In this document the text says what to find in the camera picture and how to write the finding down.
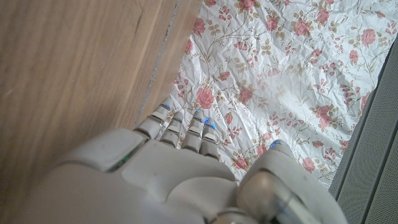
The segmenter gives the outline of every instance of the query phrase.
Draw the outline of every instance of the wood grain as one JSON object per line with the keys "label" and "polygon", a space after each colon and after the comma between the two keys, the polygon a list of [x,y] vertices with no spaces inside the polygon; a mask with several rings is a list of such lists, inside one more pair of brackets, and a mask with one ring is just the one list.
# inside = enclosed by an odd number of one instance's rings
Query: wood grain
{"label": "wood grain", "polygon": [[161,57],[159,66],[156,69],[155,80],[150,87],[150,92],[147,97],[150,100],[145,101],[144,111],[140,117],[140,121],[145,119],[146,116],[156,109],[159,103],[170,95],[200,6],[201,0],[180,1],[163,52],[163,55],[167,56]]}
{"label": "wood grain", "polygon": [[0,223],[59,156],[134,126],[176,2],[0,0]]}

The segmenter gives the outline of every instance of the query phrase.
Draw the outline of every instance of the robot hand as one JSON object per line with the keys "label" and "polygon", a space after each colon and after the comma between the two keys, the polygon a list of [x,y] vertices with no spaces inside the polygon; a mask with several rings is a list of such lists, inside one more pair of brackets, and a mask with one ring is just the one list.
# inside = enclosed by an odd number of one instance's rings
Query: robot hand
{"label": "robot hand", "polygon": [[182,149],[182,114],[160,140],[172,101],[135,130],[104,133],[63,157],[16,223],[346,223],[333,197],[276,140],[241,185],[217,161],[215,125],[196,111]]}

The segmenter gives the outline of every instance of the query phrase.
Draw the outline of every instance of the wrinkled fabric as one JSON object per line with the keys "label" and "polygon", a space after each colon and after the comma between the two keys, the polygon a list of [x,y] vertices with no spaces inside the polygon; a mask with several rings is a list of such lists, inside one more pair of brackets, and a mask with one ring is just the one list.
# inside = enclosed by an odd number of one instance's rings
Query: wrinkled fabric
{"label": "wrinkled fabric", "polygon": [[239,182],[276,139],[329,187],[397,35],[394,1],[203,2],[170,94]]}

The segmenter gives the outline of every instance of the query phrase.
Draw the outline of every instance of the robotic finger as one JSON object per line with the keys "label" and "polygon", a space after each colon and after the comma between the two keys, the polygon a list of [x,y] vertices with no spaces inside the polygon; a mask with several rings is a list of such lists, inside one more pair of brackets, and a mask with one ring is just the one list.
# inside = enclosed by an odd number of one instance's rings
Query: robotic finger
{"label": "robotic finger", "polygon": [[204,156],[210,156],[212,158],[218,159],[215,129],[216,126],[213,119],[206,118],[205,128],[203,128],[202,134],[203,141],[200,145],[199,153]]}
{"label": "robotic finger", "polygon": [[199,152],[199,146],[201,143],[201,134],[203,131],[203,114],[200,110],[197,110],[193,114],[193,118],[188,128],[185,139],[182,143],[181,149],[189,149],[193,152]]}
{"label": "robotic finger", "polygon": [[169,126],[160,138],[160,141],[169,144],[172,147],[176,147],[178,137],[180,135],[181,123],[182,113],[178,111],[174,114]]}
{"label": "robotic finger", "polygon": [[134,131],[139,131],[149,138],[155,139],[159,135],[167,115],[169,115],[172,103],[173,101],[170,98],[164,100]]}

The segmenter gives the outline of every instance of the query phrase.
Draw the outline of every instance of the gray panel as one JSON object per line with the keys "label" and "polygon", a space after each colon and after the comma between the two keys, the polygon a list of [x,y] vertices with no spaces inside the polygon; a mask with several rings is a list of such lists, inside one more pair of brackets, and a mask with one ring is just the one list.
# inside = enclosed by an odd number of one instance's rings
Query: gray panel
{"label": "gray panel", "polygon": [[398,223],[398,136],[392,145],[366,223]]}
{"label": "gray panel", "polygon": [[349,144],[347,147],[347,150],[344,153],[343,158],[341,159],[341,162],[337,168],[335,177],[333,178],[333,182],[331,183],[329,187],[329,193],[337,200],[338,196],[341,191],[341,187],[343,186],[346,174],[348,172],[349,164],[351,160],[353,159],[355,148],[358,144],[359,137],[361,136],[363,126],[365,125],[366,118],[368,117],[369,114],[369,108],[372,105],[372,101],[374,98],[374,94],[377,91],[375,89],[368,98],[368,101],[366,102],[366,105],[364,107],[362,116],[359,119],[358,124],[355,126],[353,135],[351,139],[349,140]]}
{"label": "gray panel", "polygon": [[395,137],[398,115],[397,61],[398,47],[395,43],[338,195],[338,203],[349,223],[361,223],[366,218],[380,170],[384,167],[390,143]]}

